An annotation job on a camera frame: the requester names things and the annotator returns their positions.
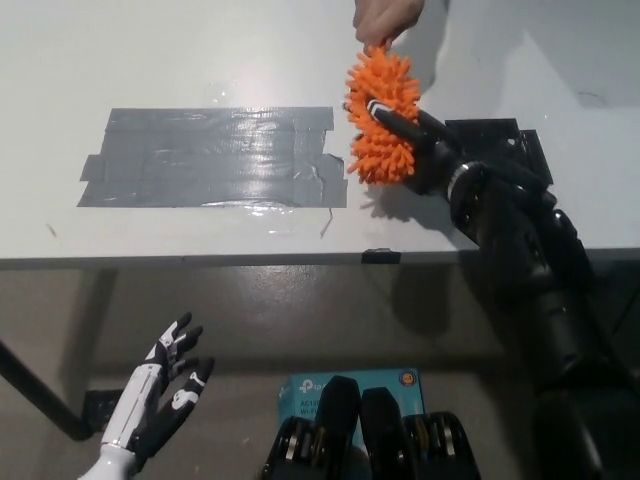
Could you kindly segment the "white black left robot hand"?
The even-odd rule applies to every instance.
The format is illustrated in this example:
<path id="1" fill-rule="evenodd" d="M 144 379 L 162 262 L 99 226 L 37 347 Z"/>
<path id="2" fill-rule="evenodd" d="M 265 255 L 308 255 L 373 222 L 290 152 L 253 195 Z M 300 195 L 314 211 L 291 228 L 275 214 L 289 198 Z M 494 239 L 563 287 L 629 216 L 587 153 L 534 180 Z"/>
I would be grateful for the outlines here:
<path id="1" fill-rule="evenodd" d="M 186 359 L 203 333 L 190 329 L 192 314 L 170 324 L 132 373 L 102 442 L 134 454 L 140 464 L 154 457 L 194 410 L 215 359 Z"/>

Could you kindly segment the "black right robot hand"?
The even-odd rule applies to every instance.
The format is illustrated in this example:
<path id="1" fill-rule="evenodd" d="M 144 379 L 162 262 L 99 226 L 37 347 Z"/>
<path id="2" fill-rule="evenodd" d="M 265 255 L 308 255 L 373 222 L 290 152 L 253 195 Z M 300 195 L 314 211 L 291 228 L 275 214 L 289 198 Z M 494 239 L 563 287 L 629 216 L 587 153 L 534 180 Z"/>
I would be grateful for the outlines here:
<path id="1" fill-rule="evenodd" d="M 452 184 L 465 160 L 461 142 L 444 123 L 418 109 L 411 121 L 380 100 L 367 103 L 371 117 L 413 148 L 414 173 L 403 183 L 419 195 L 437 195 L 450 201 Z"/>

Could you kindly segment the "bare person hand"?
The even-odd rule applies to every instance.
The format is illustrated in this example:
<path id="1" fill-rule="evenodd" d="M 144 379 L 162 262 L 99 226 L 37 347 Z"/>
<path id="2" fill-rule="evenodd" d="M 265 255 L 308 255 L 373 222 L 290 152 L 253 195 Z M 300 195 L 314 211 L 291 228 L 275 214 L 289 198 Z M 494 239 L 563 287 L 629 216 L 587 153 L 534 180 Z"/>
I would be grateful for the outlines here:
<path id="1" fill-rule="evenodd" d="M 355 0 L 353 27 L 364 46 L 390 45 L 420 19 L 424 0 Z"/>

